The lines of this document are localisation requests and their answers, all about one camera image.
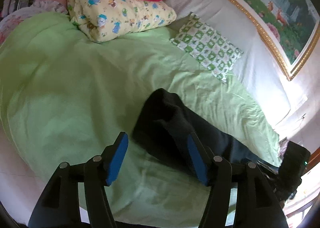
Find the black pants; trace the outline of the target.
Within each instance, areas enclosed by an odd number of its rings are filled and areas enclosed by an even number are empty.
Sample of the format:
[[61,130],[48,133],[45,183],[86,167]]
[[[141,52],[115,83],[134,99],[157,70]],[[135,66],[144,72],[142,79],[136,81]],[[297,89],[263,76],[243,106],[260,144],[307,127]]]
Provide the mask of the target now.
[[158,160],[195,175],[187,147],[190,133],[230,163],[262,159],[233,136],[222,132],[187,108],[179,96],[160,88],[144,103],[132,132],[133,139]]

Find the light green bed sheet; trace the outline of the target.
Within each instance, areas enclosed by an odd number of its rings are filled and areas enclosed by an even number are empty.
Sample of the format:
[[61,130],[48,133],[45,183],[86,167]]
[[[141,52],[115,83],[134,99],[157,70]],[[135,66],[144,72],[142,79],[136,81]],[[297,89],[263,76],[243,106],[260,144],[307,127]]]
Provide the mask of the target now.
[[193,112],[279,166],[279,136],[233,75],[217,80],[170,43],[169,27],[98,44],[68,16],[1,21],[1,122],[27,165],[49,180],[59,163],[87,161],[131,134],[143,104],[163,88]]

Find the green white patterned pillow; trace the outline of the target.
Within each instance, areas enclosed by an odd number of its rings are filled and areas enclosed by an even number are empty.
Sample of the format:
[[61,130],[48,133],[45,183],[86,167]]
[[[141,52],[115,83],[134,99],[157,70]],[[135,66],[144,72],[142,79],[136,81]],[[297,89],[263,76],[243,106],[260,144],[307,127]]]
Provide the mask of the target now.
[[219,31],[191,13],[170,42],[188,53],[222,83],[244,52]]

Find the gold framed landscape painting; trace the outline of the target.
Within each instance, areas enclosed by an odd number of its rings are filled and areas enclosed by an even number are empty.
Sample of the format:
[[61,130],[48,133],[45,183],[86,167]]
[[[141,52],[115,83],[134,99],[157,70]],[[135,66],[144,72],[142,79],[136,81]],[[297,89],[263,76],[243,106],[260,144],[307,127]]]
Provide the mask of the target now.
[[256,27],[291,81],[319,40],[319,14],[311,0],[228,0]]

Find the yellow cartoon print quilt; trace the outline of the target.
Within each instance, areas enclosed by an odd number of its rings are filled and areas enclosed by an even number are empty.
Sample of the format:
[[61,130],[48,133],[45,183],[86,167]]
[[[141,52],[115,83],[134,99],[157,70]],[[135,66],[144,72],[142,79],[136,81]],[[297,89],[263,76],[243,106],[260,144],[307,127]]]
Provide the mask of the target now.
[[67,0],[67,9],[71,23],[96,43],[167,26],[177,17],[163,1]]

